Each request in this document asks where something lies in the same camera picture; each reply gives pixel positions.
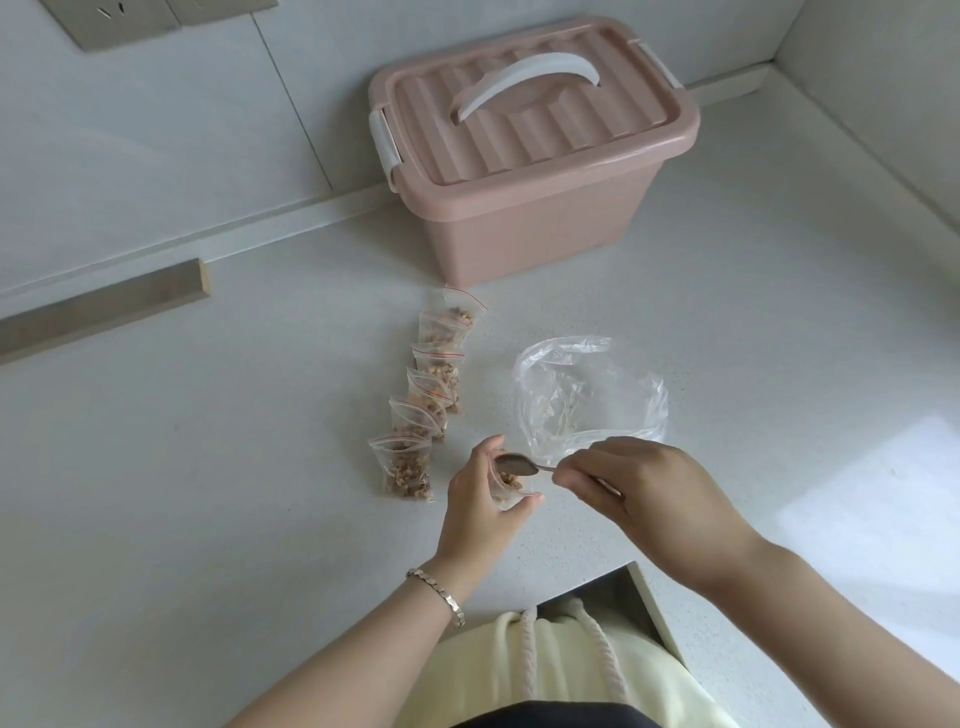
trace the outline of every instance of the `spoon handle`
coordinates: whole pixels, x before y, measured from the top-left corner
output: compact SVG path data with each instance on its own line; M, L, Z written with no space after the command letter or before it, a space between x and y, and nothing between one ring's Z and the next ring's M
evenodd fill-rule
M542 471L547 471L548 473L555 473L557 471L556 468L547 468L545 465L537 465L537 467L540 468ZM588 478L590 478L590 480L595 482L597 485L606 489L607 492L610 493L611 495L617 496L618 498L623 498L623 494L620 493L620 491L614 488L610 483L608 483L602 477L594 477L593 475L588 475Z

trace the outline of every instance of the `pink plastic storage box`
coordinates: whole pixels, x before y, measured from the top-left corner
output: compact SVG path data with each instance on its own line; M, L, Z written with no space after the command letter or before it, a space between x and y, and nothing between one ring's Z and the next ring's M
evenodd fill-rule
M370 103L387 181L457 286L619 240L700 125L650 48L600 17L388 66Z

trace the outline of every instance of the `clear plastic bag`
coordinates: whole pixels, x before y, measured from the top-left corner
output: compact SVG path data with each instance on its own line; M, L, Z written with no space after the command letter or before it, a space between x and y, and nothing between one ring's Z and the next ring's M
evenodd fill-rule
M490 461L490 470L487 473L487 485L490 495L497 503L508 503L515 498L532 496L536 491L529 489L523 480L516 475L507 475L496 469L493 459Z
M390 397L390 416L394 432L432 440L443 434L437 416L420 404L403 397Z
M628 345L607 336L565 336L527 349L514 365L517 417L533 459L556 465L608 437L661 441L663 379L644 372Z
M444 381L427 372L407 367L407 400L437 418L440 434L435 439L442 440L446 435L446 410L453 406L450 389Z
M460 367L465 355L450 344L414 344L411 346L417 369L437 377L450 394L449 410L460 412Z
M410 500L433 500L430 488L429 440L409 435L385 435L370 440L383 468L383 490Z
M417 340L423 344L460 346L469 333L470 327L459 317L434 311L420 313L420 336Z
M487 307L472 293L450 285L443 291L444 304L450 315L460 319L468 328L473 328L477 319L487 313Z

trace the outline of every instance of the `forearm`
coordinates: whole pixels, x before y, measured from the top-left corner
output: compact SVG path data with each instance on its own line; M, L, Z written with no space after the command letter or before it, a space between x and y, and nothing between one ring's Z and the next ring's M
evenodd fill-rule
M429 561L423 570L463 604L478 577ZM409 578L380 606L261 695L228 728L389 725L449 624L446 602Z
M765 545L709 597L836 728L960 724L960 685L857 610L796 554Z

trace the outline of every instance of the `storage box lid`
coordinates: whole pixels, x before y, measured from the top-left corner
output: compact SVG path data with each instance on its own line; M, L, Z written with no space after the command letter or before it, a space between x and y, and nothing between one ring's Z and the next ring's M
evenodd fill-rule
M371 130L391 187L456 220L657 164L699 112L649 48L587 17L381 70Z

